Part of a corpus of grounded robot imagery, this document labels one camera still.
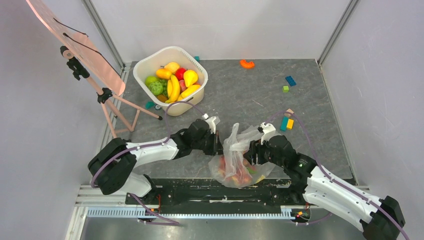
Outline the clear plastic bag of fruits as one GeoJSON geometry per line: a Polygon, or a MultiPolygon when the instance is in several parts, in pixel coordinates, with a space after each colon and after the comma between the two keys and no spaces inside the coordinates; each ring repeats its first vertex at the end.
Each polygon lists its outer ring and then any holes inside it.
{"type": "Polygon", "coordinates": [[[275,168],[273,163],[252,165],[244,157],[251,141],[260,140],[257,126],[239,132],[239,123],[232,126],[231,134],[223,141],[223,154],[215,155],[208,163],[211,177],[228,188],[244,188],[265,179],[275,168]]]}

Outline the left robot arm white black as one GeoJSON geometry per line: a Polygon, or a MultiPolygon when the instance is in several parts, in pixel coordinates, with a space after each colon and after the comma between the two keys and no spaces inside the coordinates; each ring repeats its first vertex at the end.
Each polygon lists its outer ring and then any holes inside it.
{"type": "Polygon", "coordinates": [[[157,161],[180,159],[193,150],[203,151],[207,156],[223,154],[217,131],[219,122],[217,116],[197,119],[170,137],[145,143],[114,138],[88,163],[91,182],[104,195],[123,191],[151,204],[157,198],[157,190],[148,177],[133,173],[133,169],[157,161]]]}

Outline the yellow fake pear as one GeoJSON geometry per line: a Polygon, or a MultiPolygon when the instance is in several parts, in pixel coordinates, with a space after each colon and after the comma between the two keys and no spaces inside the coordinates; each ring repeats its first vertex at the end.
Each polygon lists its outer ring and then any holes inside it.
{"type": "Polygon", "coordinates": [[[184,84],[187,88],[194,85],[198,81],[198,79],[199,76],[194,70],[186,70],[183,73],[184,84]]]}

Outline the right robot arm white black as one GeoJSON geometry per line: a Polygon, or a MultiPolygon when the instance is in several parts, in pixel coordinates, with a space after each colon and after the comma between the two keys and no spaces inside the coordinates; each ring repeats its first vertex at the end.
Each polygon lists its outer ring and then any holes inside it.
{"type": "Polygon", "coordinates": [[[321,207],[344,219],[367,240],[395,240],[405,226],[399,202],[380,198],[330,173],[317,161],[297,153],[283,135],[253,140],[244,158],[252,165],[272,163],[290,177],[289,199],[321,207]]]}

